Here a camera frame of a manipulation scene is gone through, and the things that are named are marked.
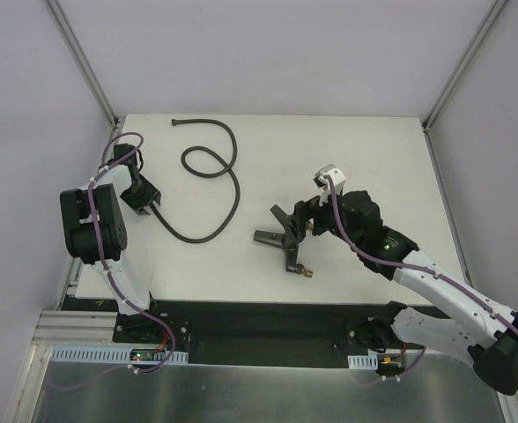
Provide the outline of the dark grey faucet valve fitting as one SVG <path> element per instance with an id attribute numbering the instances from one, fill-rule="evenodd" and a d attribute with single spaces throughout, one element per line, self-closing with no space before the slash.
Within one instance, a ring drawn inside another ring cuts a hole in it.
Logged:
<path id="1" fill-rule="evenodd" d="M 255 242 L 262 245 L 280 249 L 285 254 L 285 271 L 306 278 L 312 278 L 313 272 L 298 262 L 300 241 L 292 232 L 274 233 L 263 230 L 255 230 Z"/>

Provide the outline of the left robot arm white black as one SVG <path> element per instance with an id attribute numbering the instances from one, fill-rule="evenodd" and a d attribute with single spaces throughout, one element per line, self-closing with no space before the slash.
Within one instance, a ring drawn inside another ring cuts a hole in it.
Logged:
<path id="1" fill-rule="evenodd" d="M 81 188 L 63 191 L 59 201 L 68 252 L 106 283 L 117 302 L 117 325 L 152 343 L 164 324 L 147 283 L 126 256 L 129 238 L 121 209 L 124 204 L 147 215 L 150 206 L 160 204 L 161 193 L 141 174 L 142 167 L 138 148 L 118 144 L 96 176 Z"/>

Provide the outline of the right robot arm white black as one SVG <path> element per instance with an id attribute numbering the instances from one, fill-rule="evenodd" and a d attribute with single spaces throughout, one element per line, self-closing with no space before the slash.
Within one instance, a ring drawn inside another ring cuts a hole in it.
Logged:
<path id="1" fill-rule="evenodd" d="M 517 392 L 518 311 L 454 279 L 416 242 L 385 226 L 366 191 L 299 201 L 292 213 L 274 205 L 270 212 L 284 229 L 282 248 L 297 250 L 307 231 L 333 234 L 367 269 L 417 293 L 444 315 L 432 317 L 391 301 L 355 330 L 358 343 L 378 353 L 399 343 L 431 348 L 469 365 L 497 392 Z"/>

